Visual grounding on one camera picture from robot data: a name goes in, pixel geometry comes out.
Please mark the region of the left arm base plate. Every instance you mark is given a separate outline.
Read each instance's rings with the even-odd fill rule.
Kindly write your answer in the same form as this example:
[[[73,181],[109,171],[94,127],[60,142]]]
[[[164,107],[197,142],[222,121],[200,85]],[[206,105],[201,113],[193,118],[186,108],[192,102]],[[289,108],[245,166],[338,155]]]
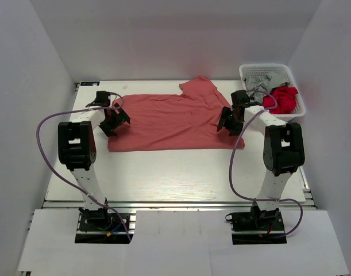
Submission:
[[[130,214],[109,212],[107,209],[88,210],[79,208],[76,228],[76,244],[129,244]]]

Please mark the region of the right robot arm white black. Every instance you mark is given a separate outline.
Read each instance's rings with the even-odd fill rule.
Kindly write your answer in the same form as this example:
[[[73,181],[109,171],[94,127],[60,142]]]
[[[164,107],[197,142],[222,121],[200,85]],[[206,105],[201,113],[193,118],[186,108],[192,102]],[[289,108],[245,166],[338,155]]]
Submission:
[[[270,94],[272,106],[263,107],[253,102],[246,90],[231,93],[232,106],[221,111],[217,130],[225,128],[230,135],[237,136],[229,163],[229,185],[238,197],[252,201],[257,211],[250,216],[252,225],[264,229],[272,221],[279,208],[279,203],[289,201],[282,199],[283,190],[294,173],[304,164],[305,154],[302,129],[298,123],[287,123],[271,113],[278,107],[277,100]],[[263,162],[266,168],[264,181],[256,198],[246,197],[233,186],[233,161],[242,135],[247,127],[253,125],[264,135]]]

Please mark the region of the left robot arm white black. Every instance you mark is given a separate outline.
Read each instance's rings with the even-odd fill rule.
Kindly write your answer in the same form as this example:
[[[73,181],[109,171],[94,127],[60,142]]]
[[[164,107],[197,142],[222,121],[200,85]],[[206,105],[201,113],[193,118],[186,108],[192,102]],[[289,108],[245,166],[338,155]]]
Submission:
[[[74,176],[78,187],[83,190],[84,207],[82,216],[99,229],[108,229],[113,215],[108,212],[106,197],[103,196],[94,163],[97,149],[94,129],[100,128],[106,137],[117,134],[121,125],[130,124],[130,117],[118,103],[112,103],[113,92],[97,91],[95,99],[86,105],[87,110],[80,112],[72,121],[58,125],[58,156],[60,163]]]

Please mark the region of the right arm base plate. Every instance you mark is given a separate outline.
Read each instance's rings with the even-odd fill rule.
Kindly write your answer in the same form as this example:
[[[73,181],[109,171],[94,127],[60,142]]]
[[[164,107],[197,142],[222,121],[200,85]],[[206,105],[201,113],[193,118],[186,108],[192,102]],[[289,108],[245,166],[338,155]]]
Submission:
[[[225,216],[231,224],[232,244],[262,245],[286,244],[286,232],[281,211],[261,211],[251,207],[249,212],[234,212]]]

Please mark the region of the salmon pink t-shirt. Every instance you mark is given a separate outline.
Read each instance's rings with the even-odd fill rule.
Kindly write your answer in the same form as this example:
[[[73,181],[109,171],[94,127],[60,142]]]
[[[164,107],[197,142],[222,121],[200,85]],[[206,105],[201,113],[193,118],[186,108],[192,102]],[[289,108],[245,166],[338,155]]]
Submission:
[[[181,94],[125,95],[130,123],[108,139],[110,152],[244,149],[243,139],[217,129],[230,104],[213,82],[199,76],[179,85]]]

